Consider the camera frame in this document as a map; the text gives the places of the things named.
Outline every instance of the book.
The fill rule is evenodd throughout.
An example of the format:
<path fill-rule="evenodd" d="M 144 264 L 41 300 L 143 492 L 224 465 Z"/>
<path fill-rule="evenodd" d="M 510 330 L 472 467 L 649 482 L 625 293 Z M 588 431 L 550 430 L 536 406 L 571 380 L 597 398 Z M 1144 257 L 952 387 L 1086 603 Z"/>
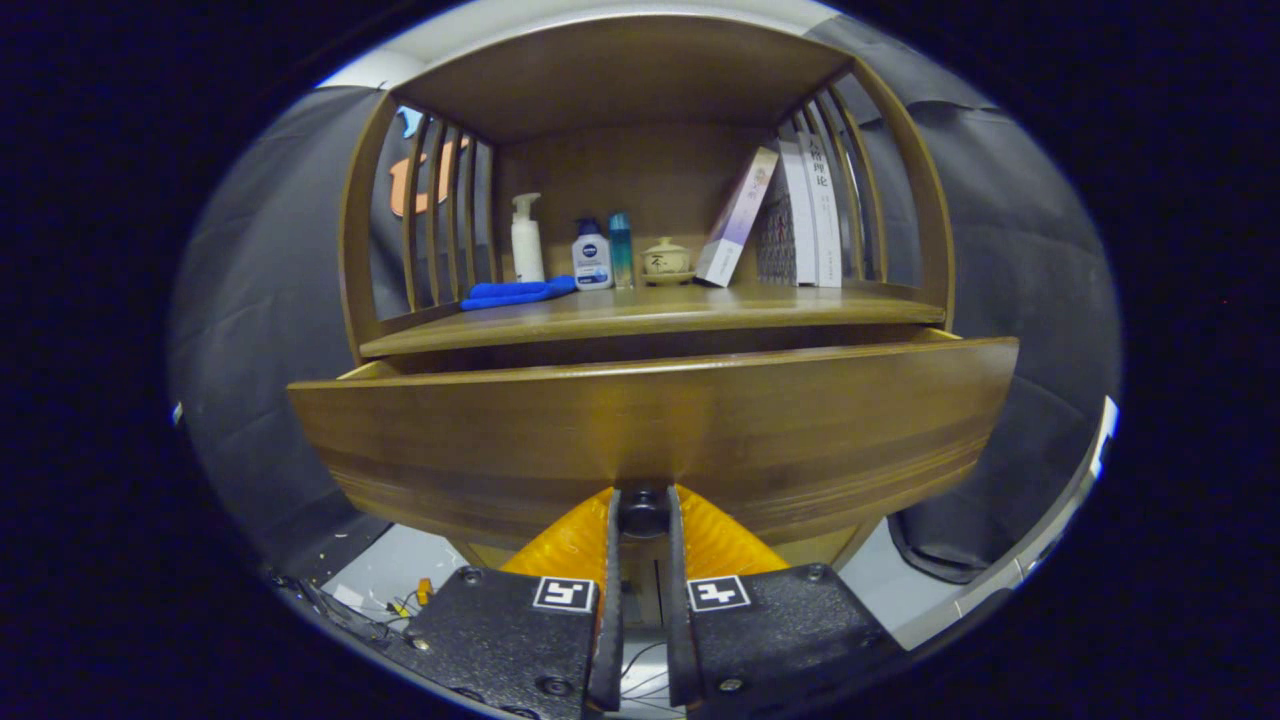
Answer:
<path fill-rule="evenodd" d="M 710 237 L 698 256 L 698 268 L 694 272 L 698 279 L 721 287 L 728 286 L 777 163 L 778 154 L 768 147 L 758 147 L 755 155 L 746 163 L 733 186 L 733 193 L 721 210 Z"/>
<path fill-rule="evenodd" d="M 840 287 L 840 210 L 836 208 L 836 191 L 831 187 L 831 163 L 817 136 L 800 131 L 796 138 L 805 155 L 805 177 L 813 201 L 817 284 Z"/>
<path fill-rule="evenodd" d="M 800 143 L 778 138 L 778 167 L 764 196 L 764 229 L 758 249 L 759 279 L 790 286 L 814 284 L 818 279 L 813 233 L 813 204 L 805 178 Z"/>

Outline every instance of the orange gripper part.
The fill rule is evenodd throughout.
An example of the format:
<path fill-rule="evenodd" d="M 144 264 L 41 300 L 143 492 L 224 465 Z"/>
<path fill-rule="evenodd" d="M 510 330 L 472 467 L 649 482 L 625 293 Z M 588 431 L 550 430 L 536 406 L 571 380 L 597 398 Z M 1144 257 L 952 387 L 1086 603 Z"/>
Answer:
<path fill-rule="evenodd" d="M 580 502 L 529 541 L 500 570 L 595 580 L 596 587 L 603 588 L 613 488 L 609 487 Z"/>
<path fill-rule="evenodd" d="M 778 553 L 710 501 L 676 486 L 685 530 L 685 577 L 751 575 L 790 568 Z M 539 533 L 500 569 L 522 575 L 595 580 L 604 587 L 609 501 L 605 488 Z"/>
<path fill-rule="evenodd" d="M 790 568 L 769 546 L 696 492 L 676 486 L 685 525 L 685 578 L 754 575 Z"/>

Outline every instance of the blue bottle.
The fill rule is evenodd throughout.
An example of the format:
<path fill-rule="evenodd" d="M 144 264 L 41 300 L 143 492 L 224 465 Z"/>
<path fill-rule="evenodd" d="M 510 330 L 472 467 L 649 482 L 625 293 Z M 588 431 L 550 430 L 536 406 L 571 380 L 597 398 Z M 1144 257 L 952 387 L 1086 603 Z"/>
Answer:
<path fill-rule="evenodd" d="M 613 252 L 613 287 L 636 286 L 631 265 L 631 220 L 626 213 L 609 215 L 609 250 Z"/>

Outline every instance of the screw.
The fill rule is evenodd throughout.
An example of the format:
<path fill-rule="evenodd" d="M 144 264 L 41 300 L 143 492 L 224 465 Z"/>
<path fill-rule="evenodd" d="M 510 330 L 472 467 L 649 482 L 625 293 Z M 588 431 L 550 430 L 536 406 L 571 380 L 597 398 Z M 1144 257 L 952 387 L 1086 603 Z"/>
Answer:
<path fill-rule="evenodd" d="M 563 678 L 543 678 L 538 680 L 538 689 L 556 697 L 564 697 L 573 692 L 573 685 Z"/>

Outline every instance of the wire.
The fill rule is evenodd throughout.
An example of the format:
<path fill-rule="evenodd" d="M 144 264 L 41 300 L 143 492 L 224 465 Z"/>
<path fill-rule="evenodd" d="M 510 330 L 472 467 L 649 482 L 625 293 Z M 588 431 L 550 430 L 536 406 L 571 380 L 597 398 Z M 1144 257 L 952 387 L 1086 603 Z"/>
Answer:
<path fill-rule="evenodd" d="M 634 698 L 626 698 L 626 700 L 628 702 L 636 702 L 636 703 L 640 703 L 640 705 L 648 705 L 649 707 L 655 707 L 658 710 L 663 710 L 663 711 L 671 712 L 672 717 L 684 717 L 685 716 L 684 712 L 676 710 L 675 707 L 663 707 L 663 706 L 660 706 L 660 705 L 658 705 L 655 702 L 645 702 L 643 700 L 634 700 Z"/>
<path fill-rule="evenodd" d="M 644 655 L 644 653 L 649 652 L 650 650 L 653 650 L 653 648 L 655 648 L 655 647 L 658 647 L 658 646 L 660 646 L 660 644 L 667 644 L 667 641 L 662 641 L 662 642 L 655 642 L 655 643 L 653 643 L 653 644 L 650 644 L 650 646 L 648 646 L 648 647 L 643 647 L 643 648 L 640 648 L 640 652 L 637 652 L 637 653 L 635 653 L 634 656 L 631 656 L 631 662 L 627 662 L 627 666 L 622 669 L 622 674 L 621 674 L 621 675 L 618 675 L 618 678 L 626 678 L 626 676 L 627 676 L 627 673 L 630 673 L 630 671 L 631 671 L 631 666 L 636 664 L 636 660 L 640 660 L 640 656 L 641 656 L 641 655 Z"/>
<path fill-rule="evenodd" d="M 667 683 L 666 685 L 663 685 L 663 687 L 660 687 L 660 688 L 658 688 L 655 691 L 649 691 L 649 692 L 646 692 L 644 694 L 637 694 L 637 696 L 632 696 L 632 697 L 622 696 L 622 700 L 640 700 L 643 697 L 652 697 L 652 696 L 655 696 L 655 694 L 660 693 L 662 691 L 664 691 L 664 689 L 667 689 L 669 687 L 671 687 L 671 683 Z"/>
<path fill-rule="evenodd" d="M 643 687 L 645 685 L 645 683 L 652 683 L 652 682 L 657 680 L 658 678 L 660 678 L 660 676 L 666 675 L 666 674 L 667 674 L 667 671 L 666 671 L 666 670 L 663 670 L 662 673 L 658 673 L 658 674 L 657 674 L 657 675 L 654 675 L 653 678 L 645 678 L 644 680 L 640 680 L 639 683 L 636 683 L 636 684 L 631 685 L 630 688 L 627 688 L 627 689 L 622 691 L 622 694 L 623 694 L 623 696 L 626 696 L 627 693 L 630 693 L 630 692 L 632 692 L 632 691 L 635 691 L 635 689 L 637 689 L 637 688 L 643 688 Z"/>
<path fill-rule="evenodd" d="M 408 612 L 410 610 L 412 610 L 412 607 L 408 606 L 408 598 L 410 598 L 410 596 L 404 596 L 404 600 L 401 600 L 401 598 L 396 597 L 394 594 L 392 596 L 392 600 L 394 600 L 396 602 L 401 603 L 401 607 L 403 607 L 406 612 Z"/>

